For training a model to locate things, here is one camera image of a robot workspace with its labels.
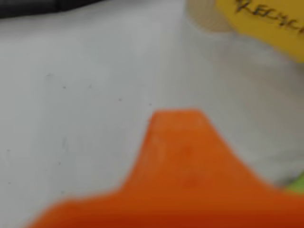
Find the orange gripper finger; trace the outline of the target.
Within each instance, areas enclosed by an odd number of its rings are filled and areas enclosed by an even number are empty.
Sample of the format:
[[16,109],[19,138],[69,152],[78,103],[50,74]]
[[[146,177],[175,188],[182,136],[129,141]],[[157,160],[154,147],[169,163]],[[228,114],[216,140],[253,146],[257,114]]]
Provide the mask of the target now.
[[33,228],[301,228],[304,197],[258,178],[198,110],[157,111],[125,183],[69,199]]

